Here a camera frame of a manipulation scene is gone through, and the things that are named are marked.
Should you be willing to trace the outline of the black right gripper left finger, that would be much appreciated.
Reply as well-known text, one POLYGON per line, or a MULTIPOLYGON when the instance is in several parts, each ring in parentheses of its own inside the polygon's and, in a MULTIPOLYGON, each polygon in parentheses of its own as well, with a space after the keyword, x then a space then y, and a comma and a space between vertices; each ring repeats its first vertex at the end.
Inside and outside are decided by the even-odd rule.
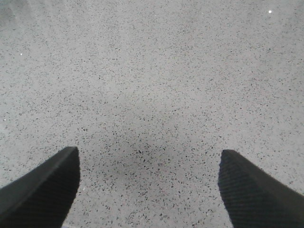
POLYGON ((0 190, 2 228, 62 227, 80 183, 77 147, 66 147, 0 190))

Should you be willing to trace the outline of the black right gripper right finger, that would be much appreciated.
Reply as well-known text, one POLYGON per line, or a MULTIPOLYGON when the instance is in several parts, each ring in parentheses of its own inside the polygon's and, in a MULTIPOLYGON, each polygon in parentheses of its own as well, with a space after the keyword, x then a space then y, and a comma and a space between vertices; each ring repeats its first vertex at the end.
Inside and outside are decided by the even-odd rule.
POLYGON ((235 228, 302 228, 304 197, 234 150, 223 150, 218 187, 235 228))

